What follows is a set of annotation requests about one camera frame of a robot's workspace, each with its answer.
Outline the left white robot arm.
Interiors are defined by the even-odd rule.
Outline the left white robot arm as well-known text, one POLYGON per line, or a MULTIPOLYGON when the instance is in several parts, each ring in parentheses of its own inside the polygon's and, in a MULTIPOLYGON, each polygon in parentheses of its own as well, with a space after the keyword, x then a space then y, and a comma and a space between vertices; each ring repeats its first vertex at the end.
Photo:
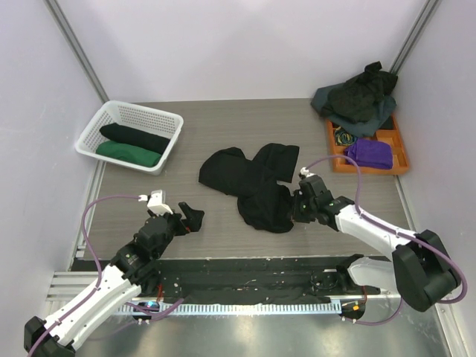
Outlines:
POLYGON ((120 306, 141 295, 153 295, 161 280, 158 259, 176 236, 200 231, 205 212, 178 204, 181 213, 163 205, 120 248, 97 279, 48 317, 25 324, 29 356, 74 356, 82 343, 120 306))

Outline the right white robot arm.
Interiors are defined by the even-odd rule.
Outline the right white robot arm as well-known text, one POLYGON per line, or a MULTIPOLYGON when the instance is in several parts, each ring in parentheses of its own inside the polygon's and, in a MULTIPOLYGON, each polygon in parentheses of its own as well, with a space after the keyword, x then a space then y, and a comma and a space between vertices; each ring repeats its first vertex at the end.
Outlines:
POLYGON ((291 217, 295 222, 319 222, 355 237, 385 257, 383 261, 353 259, 335 276, 343 293, 372 286, 396 292, 411 308, 424 312, 445 300, 463 282, 437 234, 399 228, 369 214, 347 197, 335 198, 315 174, 300 175, 291 217))

